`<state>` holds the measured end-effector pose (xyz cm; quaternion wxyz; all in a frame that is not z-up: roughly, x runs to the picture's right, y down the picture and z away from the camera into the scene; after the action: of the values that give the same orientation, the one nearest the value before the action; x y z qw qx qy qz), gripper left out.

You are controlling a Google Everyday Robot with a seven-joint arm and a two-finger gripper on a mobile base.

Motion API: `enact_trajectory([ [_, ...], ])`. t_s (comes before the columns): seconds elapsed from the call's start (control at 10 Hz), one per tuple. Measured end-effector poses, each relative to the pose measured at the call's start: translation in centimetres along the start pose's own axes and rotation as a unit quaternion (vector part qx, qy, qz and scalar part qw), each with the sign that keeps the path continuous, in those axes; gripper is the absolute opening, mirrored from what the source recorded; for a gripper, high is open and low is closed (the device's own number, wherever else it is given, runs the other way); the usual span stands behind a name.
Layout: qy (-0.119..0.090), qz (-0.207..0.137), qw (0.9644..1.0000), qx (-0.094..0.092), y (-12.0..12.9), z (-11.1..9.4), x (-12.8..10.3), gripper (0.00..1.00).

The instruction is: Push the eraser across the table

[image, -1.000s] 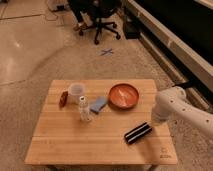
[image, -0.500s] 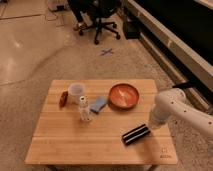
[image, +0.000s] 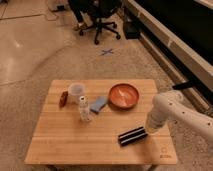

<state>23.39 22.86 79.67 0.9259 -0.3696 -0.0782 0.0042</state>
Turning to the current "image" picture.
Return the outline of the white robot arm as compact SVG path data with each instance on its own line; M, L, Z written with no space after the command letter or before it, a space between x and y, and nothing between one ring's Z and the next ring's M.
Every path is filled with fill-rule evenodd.
M152 104L153 107L147 115L145 124L147 132L157 132L165 125L169 117L174 117L213 144L213 118L186 107L180 91L156 94Z

